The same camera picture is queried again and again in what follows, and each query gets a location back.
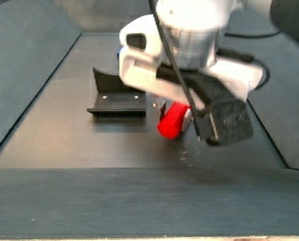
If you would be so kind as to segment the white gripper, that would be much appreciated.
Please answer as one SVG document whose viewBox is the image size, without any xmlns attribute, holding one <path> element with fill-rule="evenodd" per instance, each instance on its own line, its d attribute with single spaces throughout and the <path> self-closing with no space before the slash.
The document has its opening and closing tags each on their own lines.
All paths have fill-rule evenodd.
<svg viewBox="0 0 299 241">
<path fill-rule="evenodd" d="M 248 94 L 257 89 L 262 80 L 262 68 L 241 60 L 232 60 L 229 56 L 217 56 L 218 38 L 210 32 L 200 32 L 198 38 L 193 33 L 186 32 L 186 40 L 196 40 L 200 47 L 182 49 L 177 46 L 181 36 L 174 36 L 171 31 L 173 28 L 169 28 L 166 38 L 171 38 L 169 46 L 173 48 L 181 70 L 185 73 L 216 77 L 234 96 L 245 101 Z M 181 82 L 169 79 L 174 73 L 159 77 L 161 69 L 166 67 L 171 70 L 173 66 L 163 50 L 153 14 L 137 18 L 121 29 L 119 41 L 123 47 L 119 59 L 119 77 L 129 87 L 150 92 L 147 94 L 149 114 L 154 128 L 158 128 L 166 112 L 166 100 L 162 97 L 182 104 L 189 104 L 189 101 Z M 182 121 L 182 132 L 187 130 L 193 119 L 191 109 L 187 109 Z"/>
</svg>

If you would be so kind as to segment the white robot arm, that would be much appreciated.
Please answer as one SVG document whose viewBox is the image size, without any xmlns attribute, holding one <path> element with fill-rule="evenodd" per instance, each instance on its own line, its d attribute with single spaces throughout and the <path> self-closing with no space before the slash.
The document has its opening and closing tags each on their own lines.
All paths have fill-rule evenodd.
<svg viewBox="0 0 299 241">
<path fill-rule="evenodd" d="M 123 83 L 174 101 L 158 130 L 167 138 L 194 117 L 201 137 L 252 134 L 249 93 L 266 83 L 253 57 L 221 48 L 230 16 L 249 9 L 299 43 L 299 0 L 149 0 L 151 13 L 119 33 Z"/>
</svg>

